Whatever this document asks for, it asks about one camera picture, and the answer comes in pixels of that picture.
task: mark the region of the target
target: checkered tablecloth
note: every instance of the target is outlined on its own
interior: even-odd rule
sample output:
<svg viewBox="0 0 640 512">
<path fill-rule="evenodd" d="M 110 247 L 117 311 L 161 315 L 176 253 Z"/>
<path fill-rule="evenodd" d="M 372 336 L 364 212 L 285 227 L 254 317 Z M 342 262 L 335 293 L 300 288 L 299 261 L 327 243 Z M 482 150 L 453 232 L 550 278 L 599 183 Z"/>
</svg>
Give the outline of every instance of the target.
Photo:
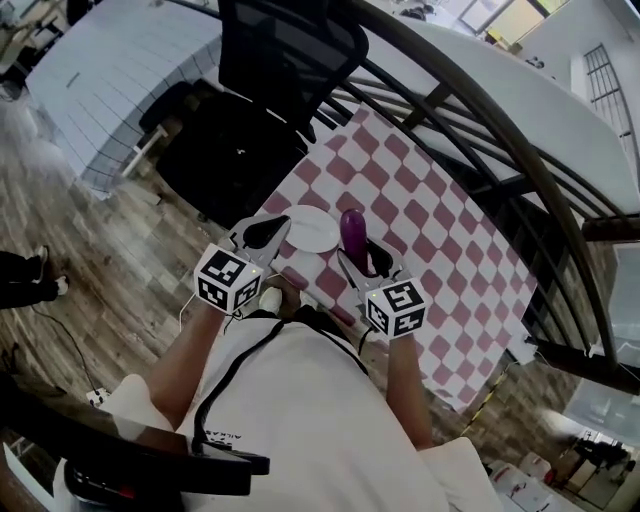
<svg viewBox="0 0 640 512">
<path fill-rule="evenodd" d="M 424 383 L 455 410 L 468 406 L 511 337 L 522 336 L 536 286 L 491 220 L 428 155 L 364 106 L 310 151 L 263 212 L 293 204 L 317 206 L 336 220 L 356 208 L 370 236 L 404 254 L 433 297 L 416 332 Z M 345 323 L 359 321 L 356 292 L 335 251 L 311 254 L 285 242 L 273 267 Z"/>
</svg>

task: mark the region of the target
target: mesh chair back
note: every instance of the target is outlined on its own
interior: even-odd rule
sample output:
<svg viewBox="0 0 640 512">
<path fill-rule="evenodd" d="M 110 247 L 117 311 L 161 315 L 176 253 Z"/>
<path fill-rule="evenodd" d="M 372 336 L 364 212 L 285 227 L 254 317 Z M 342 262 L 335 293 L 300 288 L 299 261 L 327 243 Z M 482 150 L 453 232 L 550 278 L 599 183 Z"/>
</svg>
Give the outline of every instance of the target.
<svg viewBox="0 0 640 512">
<path fill-rule="evenodd" d="M 219 0 L 219 7 L 220 83 L 303 134 L 369 50 L 360 25 L 326 0 Z"/>
</svg>

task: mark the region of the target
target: purple eggplant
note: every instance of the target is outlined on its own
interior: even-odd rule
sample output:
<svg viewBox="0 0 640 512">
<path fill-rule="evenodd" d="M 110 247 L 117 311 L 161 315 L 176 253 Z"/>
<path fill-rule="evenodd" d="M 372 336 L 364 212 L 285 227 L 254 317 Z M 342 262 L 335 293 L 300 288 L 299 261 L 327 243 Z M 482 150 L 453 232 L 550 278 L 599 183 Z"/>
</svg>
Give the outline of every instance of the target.
<svg viewBox="0 0 640 512">
<path fill-rule="evenodd" d="M 367 223 L 358 210 L 347 210 L 342 214 L 340 236 L 344 252 L 351 262 L 363 275 L 369 275 Z"/>
</svg>

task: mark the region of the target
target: black pants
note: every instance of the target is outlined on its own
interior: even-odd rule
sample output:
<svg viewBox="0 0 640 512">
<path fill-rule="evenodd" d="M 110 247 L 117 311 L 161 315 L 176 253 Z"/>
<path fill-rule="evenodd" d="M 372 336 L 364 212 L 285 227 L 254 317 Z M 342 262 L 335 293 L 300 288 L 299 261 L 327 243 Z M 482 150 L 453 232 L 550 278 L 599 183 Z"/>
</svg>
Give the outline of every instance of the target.
<svg viewBox="0 0 640 512">
<path fill-rule="evenodd" d="M 263 309 L 258 309 L 251 313 L 247 318 L 275 318 L 278 317 L 271 313 L 270 311 L 265 311 Z M 349 341 L 347 337 L 344 335 L 338 324 L 336 324 L 331 317 L 326 313 L 320 313 L 313 309 L 311 306 L 302 306 L 298 311 L 296 311 L 295 315 L 293 315 L 294 322 L 300 322 L 302 324 L 308 325 L 312 329 L 318 331 L 328 332 L 329 334 L 333 334 L 340 339 L 345 341 Z"/>
<path fill-rule="evenodd" d="M 0 251 L 0 309 L 22 308 L 58 297 L 58 284 L 40 277 L 40 258 L 23 258 Z"/>
</svg>

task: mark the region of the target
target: white shirt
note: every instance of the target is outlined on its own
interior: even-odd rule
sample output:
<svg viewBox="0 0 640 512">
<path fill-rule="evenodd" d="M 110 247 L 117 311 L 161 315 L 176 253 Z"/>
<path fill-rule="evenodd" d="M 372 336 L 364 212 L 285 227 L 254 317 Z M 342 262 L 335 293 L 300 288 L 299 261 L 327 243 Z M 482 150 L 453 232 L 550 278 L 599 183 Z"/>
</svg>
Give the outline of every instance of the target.
<svg viewBox="0 0 640 512">
<path fill-rule="evenodd" d="M 193 434 L 197 406 L 275 324 L 234 322 L 215 342 L 178 433 Z M 171 430 L 139 376 L 127 377 L 103 409 Z M 236 450 L 269 457 L 271 471 L 253 478 L 248 497 L 185 495 L 187 510 L 450 512 L 454 505 L 462 512 L 502 511 L 467 439 L 417 452 L 356 363 L 303 324 L 287 325 L 244 362 L 213 403 L 205 430 Z M 54 490 L 60 510 L 73 510 L 60 468 Z"/>
</svg>

